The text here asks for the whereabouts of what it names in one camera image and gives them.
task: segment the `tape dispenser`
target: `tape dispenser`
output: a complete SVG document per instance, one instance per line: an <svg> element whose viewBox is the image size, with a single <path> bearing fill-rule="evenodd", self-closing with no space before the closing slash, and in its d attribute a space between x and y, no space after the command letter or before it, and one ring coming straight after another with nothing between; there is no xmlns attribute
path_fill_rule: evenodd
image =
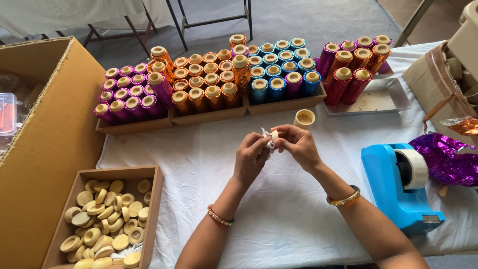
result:
<svg viewBox="0 0 478 269"><path fill-rule="evenodd" d="M362 162L377 208L406 235L424 235L445 221L428 205L428 167L409 144L372 145L362 149Z"/></svg>

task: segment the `packing tape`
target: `packing tape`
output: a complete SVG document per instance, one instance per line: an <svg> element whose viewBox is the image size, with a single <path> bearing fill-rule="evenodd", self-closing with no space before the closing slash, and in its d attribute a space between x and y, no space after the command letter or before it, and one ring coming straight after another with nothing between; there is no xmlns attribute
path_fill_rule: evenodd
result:
<svg viewBox="0 0 478 269"><path fill-rule="evenodd" d="M428 181L428 167L425 159L414 149L404 148L395 149L395 154L405 157L412 167L412 180L403 187L404 190L413 190L424 188Z"/></svg>

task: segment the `gold bangle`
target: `gold bangle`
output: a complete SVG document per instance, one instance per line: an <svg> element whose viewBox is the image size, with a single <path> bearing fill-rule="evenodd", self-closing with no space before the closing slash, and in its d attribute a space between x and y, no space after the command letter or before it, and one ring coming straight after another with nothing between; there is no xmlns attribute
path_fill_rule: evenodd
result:
<svg viewBox="0 0 478 269"><path fill-rule="evenodd" d="M208 205L207 206L207 213L217 222L219 222L220 224L222 225L225 225L225 226L231 226L233 223L234 223L234 218L232 218L232 220L228 221L228 220L225 220L221 217L219 217L218 215L216 215L216 213L214 213L212 211L212 205Z"/></svg>
<svg viewBox="0 0 478 269"><path fill-rule="evenodd" d="M327 195L327 203L331 204L331 205L334 205L334 206L338 206L338 205L344 205L344 204L348 204L348 203L351 203L353 201L355 201L359 196L360 196L360 189L355 186L355 185L350 185L354 190L355 190L355 193L348 197L347 199L343 199L343 200L339 200L339 201L332 201L330 200L329 196Z"/></svg>

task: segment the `cardboard box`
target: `cardboard box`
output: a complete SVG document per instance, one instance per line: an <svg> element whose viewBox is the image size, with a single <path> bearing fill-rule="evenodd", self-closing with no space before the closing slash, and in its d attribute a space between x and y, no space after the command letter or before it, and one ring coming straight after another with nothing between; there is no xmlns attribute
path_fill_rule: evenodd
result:
<svg viewBox="0 0 478 269"><path fill-rule="evenodd" d="M320 87L317 87L317 91L315 92L315 96L313 97L273 102L261 105L250 105L249 100L246 99L247 110L249 110L251 115L263 115L287 110L315 107L320 102L322 102L325 97L327 97L322 82L320 82L319 85Z"/></svg>
<svg viewBox="0 0 478 269"><path fill-rule="evenodd" d="M110 126L106 122L98 119L98 123L96 124L96 130L100 133L105 133L109 135L126 135L126 134L133 134L133 133L140 133L152 130L159 130L165 128L171 128L173 123L170 120L171 118L171 110L168 110L168 116L166 118L152 120L152 121L145 121L145 122L138 122L138 123L129 123L129 124L121 124Z"/></svg>
<svg viewBox="0 0 478 269"><path fill-rule="evenodd" d="M73 206L78 206L76 197L85 190L85 184L91 180L97 179L99 181L115 181L120 179L124 183L125 193L132 193L136 201L140 201L143 206L144 193L138 191L138 183L142 179L152 180L151 200L149 205L148 220L144 228L143 247L141 251L141 260L138 269L143 269L148 266L152 258L152 250L154 248L154 238L156 236L156 225L158 223L159 203L161 201L161 192L163 189L163 174L159 166L138 166L128 168L108 168L108 169L94 169L78 171L73 186L71 187L68 200L64 204L63 213L58 221L55 234L43 262L42 269L62 268L73 269L74 263L69 263L66 259L66 253L60 251L60 246L65 239L75 234L78 226L66 223L63 219L65 211ZM122 269L123 265L113 265L109 269Z"/></svg>
<svg viewBox="0 0 478 269"><path fill-rule="evenodd" d="M476 135L460 135L440 124L441 120L477 115L445 66L443 55L446 50L446 42L433 48L418 58L403 73L403 78L425 113L429 113L439 102L445 100L450 95L454 95L443 108L438 110L430 121L437 132L476 146L478 145L478 137Z"/></svg>
<svg viewBox="0 0 478 269"><path fill-rule="evenodd" d="M46 85L0 158L1 267L40 268L76 173L101 155L93 108L105 70L74 37L0 46L0 59L0 73Z"/></svg>
<svg viewBox="0 0 478 269"><path fill-rule="evenodd" d="M196 125L201 123L211 123L222 120L243 117L247 110L247 97L242 98L242 106L238 108L224 109L214 112L194 114L190 116L179 116L178 111L171 109L171 121L181 126Z"/></svg>

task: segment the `hand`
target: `hand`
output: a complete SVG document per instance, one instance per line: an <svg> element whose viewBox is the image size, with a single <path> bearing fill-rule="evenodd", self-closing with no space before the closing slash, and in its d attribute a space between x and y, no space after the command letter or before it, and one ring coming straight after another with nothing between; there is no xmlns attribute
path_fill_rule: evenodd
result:
<svg viewBox="0 0 478 269"><path fill-rule="evenodd" d="M270 140L258 133L246 135L236 152L233 179L249 188L266 163L270 149L265 146Z"/></svg>
<svg viewBox="0 0 478 269"><path fill-rule="evenodd" d="M310 131L290 124L274 127L271 132L274 130L279 133L279 138L274 141L279 153L289 151L306 172L310 173L313 169L324 165Z"/></svg>

